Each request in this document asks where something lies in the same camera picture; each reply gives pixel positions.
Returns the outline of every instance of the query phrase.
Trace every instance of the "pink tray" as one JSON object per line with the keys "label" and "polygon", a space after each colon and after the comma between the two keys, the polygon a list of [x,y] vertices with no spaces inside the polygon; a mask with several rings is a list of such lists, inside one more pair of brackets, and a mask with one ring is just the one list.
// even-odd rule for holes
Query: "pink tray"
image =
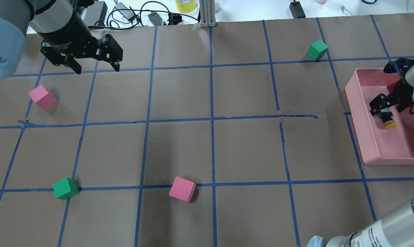
{"label": "pink tray", "polygon": [[370,114],[368,103],[378,94],[389,94],[399,81],[397,73],[385,74],[382,69],[356,69],[345,87],[362,159],[367,165],[414,165],[414,115],[409,109],[398,113],[398,124],[390,130],[378,116]]}

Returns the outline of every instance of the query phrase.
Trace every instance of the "power adapter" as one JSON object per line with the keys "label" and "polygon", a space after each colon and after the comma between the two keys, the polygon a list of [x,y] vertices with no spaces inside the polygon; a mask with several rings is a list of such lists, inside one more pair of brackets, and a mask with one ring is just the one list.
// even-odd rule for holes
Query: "power adapter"
{"label": "power adapter", "polygon": [[294,19],[306,17],[306,15],[304,14],[303,8],[301,7],[300,2],[296,2],[294,0],[290,4],[290,10],[291,10],[291,13]]}

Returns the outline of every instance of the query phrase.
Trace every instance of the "small yellow object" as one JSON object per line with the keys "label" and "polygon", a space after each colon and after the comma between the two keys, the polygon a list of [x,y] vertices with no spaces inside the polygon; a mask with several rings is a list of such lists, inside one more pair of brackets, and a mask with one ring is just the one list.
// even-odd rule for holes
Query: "small yellow object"
{"label": "small yellow object", "polygon": [[196,7],[195,0],[175,0],[178,11],[181,13],[192,12]]}
{"label": "small yellow object", "polygon": [[394,127],[396,127],[398,124],[397,123],[395,123],[395,122],[389,122],[389,123],[387,123],[385,126],[384,126],[384,128],[386,129],[386,130],[389,130],[389,129],[392,129],[392,128],[394,128]]}

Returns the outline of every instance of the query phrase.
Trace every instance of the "foam block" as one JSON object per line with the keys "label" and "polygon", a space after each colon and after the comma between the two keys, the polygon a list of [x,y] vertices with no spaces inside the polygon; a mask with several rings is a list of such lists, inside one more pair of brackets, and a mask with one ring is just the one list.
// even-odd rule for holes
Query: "foam block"
{"label": "foam block", "polygon": [[321,39],[317,40],[315,43],[310,45],[307,55],[310,56],[313,60],[317,61],[320,59],[324,53],[326,53],[329,48]]}
{"label": "foam block", "polygon": [[67,200],[70,197],[79,194],[76,181],[71,178],[64,178],[63,180],[54,183],[53,190],[55,191],[56,198],[62,200]]}
{"label": "foam block", "polygon": [[56,97],[42,85],[39,85],[30,91],[29,96],[33,102],[35,102],[44,110],[47,110],[56,102],[58,102],[58,99],[56,99]]}
{"label": "foam block", "polygon": [[190,203],[195,188],[196,184],[194,182],[186,180],[184,178],[176,177],[174,183],[172,184],[171,192],[169,192],[169,195],[171,197],[175,197],[179,200]]}

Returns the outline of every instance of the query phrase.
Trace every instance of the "yellow tape roll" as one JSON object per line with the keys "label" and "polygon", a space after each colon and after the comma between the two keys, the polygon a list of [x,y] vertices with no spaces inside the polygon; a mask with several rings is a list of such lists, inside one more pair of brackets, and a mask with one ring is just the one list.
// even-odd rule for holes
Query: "yellow tape roll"
{"label": "yellow tape roll", "polygon": [[195,0],[175,0],[177,4],[177,9],[181,13],[189,13],[192,12],[196,7]]}

